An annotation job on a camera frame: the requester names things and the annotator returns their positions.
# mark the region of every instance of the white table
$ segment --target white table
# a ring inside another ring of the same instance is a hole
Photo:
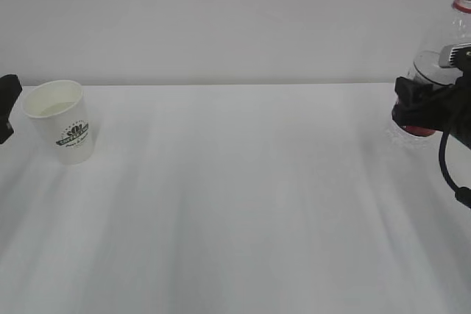
[[[0,313],[471,313],[471,215],[386,134],[393,86],[87,87],[62,166],[0,147]],[[471,185],[471,151],[450,170]]]

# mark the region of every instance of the white wall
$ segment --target white wall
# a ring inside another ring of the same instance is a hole
[[[392,81],[452,0],[0,0],[23,83]]]

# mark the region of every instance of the cup rim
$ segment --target cup rim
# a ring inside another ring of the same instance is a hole
[[[54,84],[57,84],[59,82],[69,82],[71,84],[74,84],[76,86],[78,86],[80,88],[80,96],[79,98],[70,106],[68,106],[67,108],[65,108],[64,110],[61,110],[59,112],[56,112],[56,113],[52,113],[52,114],[49,114],[49,115],[33,115],[33,114],[29,114],[25,108],[24,108],[24,105],[26,103],[26,101],[28,100],[28,98],[34,93],[36,92],[36,90],[39,90],[40,88],[44,88],[45,86],[50,86],[50,85],[54,85]],[[82,100],[82,97],[83,97],[83,86],[81,86],[80,83],[78,83],[77,81],[74,81],[74,80],[54,80],[54,81],[49,81],[49,82],[45,82],[44,84],[42,85],[39,85],[39,86],[36,86],[35,88],[33,88],[30,92],[28,92],[28,94],[24,97],[23,101],[21,102],[21,110],[23,110],[23,113],[25,115],[27,115],[28,117],[30,118],[34,118],[34,119],[47,119],[47,118],[51,118],[51,117],[54,117],[56,115],[59,115],[59,114],[63,114],[64,112],[67,112],[68,110],[71,110],[72,108],[74,108],[75,106],[77,106],[79,104],[79,102]]]

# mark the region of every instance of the black cable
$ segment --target black cable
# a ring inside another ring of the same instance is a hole
[[[445,151],[447,148],[448,136],[450,136],[451,128],[453,127],[454,120],[456,119],[458,114],[455,114],[453,118],[451,118],[447,127],[443,130],[442,139],[440,140],[440,147],[439,147],[439,164],[440,164],[440,171],[442,171],[443,178],[445,178],[446,183],[453,189],[456,193],[459,189],[459,186],[456,185],[455,181],[450,175],[448,171],[447,163],[445,162]]]
[[[447,148],[447,142],[448,142],[448,137],[450,136],[451,129],[453,128],[455,121],[461,114],[462,110],[466,107],[466,104],[463,104],[463,106],[457,110],[450,121],[448,122],[448,125],[446,128],[443,130],[443,135],[442,139],[440,139],[440,147],[439,147],[439,164],[440,164],[440,171],[442,171],[443,178],[445,178],[445,181],[447,184],[450,186],[450,188],[453,189],[455,192],[455,198],[462,204],[468,206],[471,209],[471,190],[466,187],[459,187],[453,178],[450,175],[450,172],[448,171],[447,163],[445,162],[445,151]]]

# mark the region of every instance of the bottle neck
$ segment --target bottle neck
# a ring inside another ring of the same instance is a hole
[[[471,14],[471,0],[455,0],[453,2],[453,9],[461,11],[462,13]]]

